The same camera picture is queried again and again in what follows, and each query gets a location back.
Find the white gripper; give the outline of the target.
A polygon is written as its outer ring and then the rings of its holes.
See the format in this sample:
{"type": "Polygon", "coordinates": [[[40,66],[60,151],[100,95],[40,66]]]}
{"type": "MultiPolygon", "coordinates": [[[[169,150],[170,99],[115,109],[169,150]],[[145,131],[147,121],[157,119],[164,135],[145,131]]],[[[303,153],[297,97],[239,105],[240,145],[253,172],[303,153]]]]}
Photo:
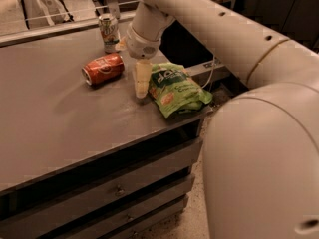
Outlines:
{"type": "Polygon", "coordinates": [[[135,91],[139,99],[143,99],[149,89],[149,81],[152,73],[152,63],[147,60],[152,58],[160,47],[160,40],[149,41],[141,37],[130,23],[126,37],[121,38],[119,49],[127,49],[132,58],[137,59],[135,65],[135,91]]]}

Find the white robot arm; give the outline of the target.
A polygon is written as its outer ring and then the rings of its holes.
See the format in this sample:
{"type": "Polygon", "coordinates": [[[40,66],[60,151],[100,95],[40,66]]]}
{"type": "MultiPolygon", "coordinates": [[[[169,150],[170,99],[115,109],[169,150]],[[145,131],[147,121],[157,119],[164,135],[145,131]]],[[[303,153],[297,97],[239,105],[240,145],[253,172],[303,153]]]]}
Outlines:
{"type": "Polygon", "coordinates": [[[176,20],[248,88],[212,116],[203,179],[212,239],[319,239],[319,55],[211,0],[141,0],[133,58],[176,20]]]}

